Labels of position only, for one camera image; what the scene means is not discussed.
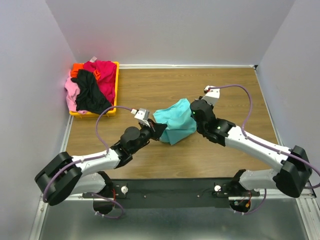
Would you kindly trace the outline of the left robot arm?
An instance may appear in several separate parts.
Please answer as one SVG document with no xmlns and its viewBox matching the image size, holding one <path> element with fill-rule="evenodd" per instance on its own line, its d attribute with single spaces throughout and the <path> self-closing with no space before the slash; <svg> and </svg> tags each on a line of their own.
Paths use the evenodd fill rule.
<svg viewBox="0 0 320 240">
<path fill-rule="evenodd" d="M 148 126 L 128 127 L 119 141 L 105 151 L 82 156 L 60 152 L 34 178 L 42 192 L 42 200 L 55 206 L 72 194 L 81 178 L 127 165 L 150 140 L 158 141 L 168 126 L 152 119 L 147 122 Z"/>
</svg>

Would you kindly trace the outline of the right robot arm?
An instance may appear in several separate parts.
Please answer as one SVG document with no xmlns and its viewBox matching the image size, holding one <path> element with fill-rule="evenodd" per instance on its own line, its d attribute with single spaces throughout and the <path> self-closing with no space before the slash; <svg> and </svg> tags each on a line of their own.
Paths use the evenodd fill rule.
<svg viewBox="0 0 320 240">
<path fill-rule="evenodd" d="M 242 131 L 240 126 L 217 118 L 213 106 L 203 99 L 193 101 L 190 110 L 196 130 L 204 138 L 223 147 L 242 151 L 271 167 L 257 171 L 239 170 L 230 182 L 221 186 L 224 194 L 241 196 L 255 189 L 277 189 L 292 198 L 301 195 L 312 174 L 306 151 L 302 147 L 290 149 Z"/>
</svg>

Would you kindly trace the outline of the turquoise t shirt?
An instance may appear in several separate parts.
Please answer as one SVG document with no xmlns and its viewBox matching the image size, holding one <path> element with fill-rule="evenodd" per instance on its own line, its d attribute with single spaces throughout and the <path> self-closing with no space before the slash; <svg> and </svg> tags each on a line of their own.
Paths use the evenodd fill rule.
<svg viewBox="0 0 320 240">
<path fill-rule="evenodd" d="M 174 145 L 196 132 L 197 125 L 191 117 L 190 102 L 186 98 L 166 109 L 153 113 L 156 123 L 167 124 L 160 141 Z"/>
</svg>

